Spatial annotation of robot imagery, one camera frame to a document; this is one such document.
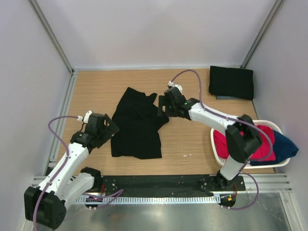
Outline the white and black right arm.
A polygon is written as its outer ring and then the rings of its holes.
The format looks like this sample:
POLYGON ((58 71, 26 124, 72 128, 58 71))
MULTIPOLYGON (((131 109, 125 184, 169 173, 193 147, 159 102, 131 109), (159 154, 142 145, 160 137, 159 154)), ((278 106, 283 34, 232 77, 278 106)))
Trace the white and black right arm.
POLYGON ((205 124, 225 136, 229 157, 217 172, 217 185, 226 191, 262 145, 262 138, 250 116, 235 116, 214 110, 195 98, 186 99, 177 87, 158 97, 158 115, 181 117, 205 124))

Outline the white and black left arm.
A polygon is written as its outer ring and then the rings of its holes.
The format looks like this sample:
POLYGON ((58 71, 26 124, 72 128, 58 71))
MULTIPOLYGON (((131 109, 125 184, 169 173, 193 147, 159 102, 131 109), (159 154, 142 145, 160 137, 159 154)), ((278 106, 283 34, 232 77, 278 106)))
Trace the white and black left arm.
POLYGON ((30 186, 24 193, 25 217, 33 223, 35 231, 38 225, 57 229, 77 198, 88 190, 98 192, 102 187, 101 172, 97 169, 85 167, 77 177, 73 174, 89 154, 108 142, 119 128, 107 114, 88 111, 74 118, 82 122, 82 128, 72 135, 69 144, 60 140, 65 148, 61 160, 38 186, 30 186))

